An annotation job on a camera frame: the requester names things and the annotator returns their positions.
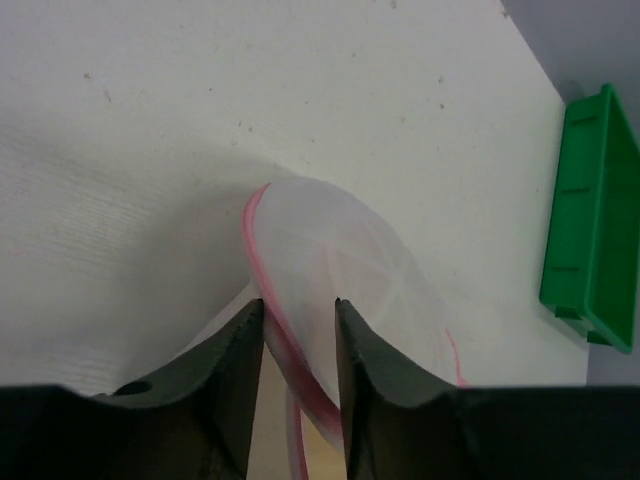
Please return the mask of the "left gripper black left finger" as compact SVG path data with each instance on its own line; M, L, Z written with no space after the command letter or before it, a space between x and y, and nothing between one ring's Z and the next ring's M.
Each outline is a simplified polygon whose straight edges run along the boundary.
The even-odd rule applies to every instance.
M264 307L113 394L59 385L1 390L4 479L244 479Z

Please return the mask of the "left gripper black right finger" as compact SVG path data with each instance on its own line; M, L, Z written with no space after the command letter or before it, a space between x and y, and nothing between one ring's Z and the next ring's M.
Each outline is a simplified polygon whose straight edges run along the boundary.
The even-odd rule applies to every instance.
M351 479L635 479L639 390L454 386L335 303Z

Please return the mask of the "beige bra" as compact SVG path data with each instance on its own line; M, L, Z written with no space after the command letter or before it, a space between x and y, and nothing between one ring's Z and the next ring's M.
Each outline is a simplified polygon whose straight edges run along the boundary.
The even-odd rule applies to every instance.
M263 351L259 379L248 479L289 480L286 438L286 383L268 349ZM310 479L345 479L342 451L336 450L302 416Z

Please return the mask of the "white mesh laundry bag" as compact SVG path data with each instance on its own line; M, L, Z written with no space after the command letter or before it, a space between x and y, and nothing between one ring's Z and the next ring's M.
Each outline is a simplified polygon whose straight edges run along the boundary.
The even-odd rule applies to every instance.
M295 177L248 199L241 238L250 283L201 331L212 335L243 301L264 303L264 338L287 384L291 477L309 475L302 416L345 454L335 303L349 301L383 340L422 369L461 386L444 305L395 230L352 194Z

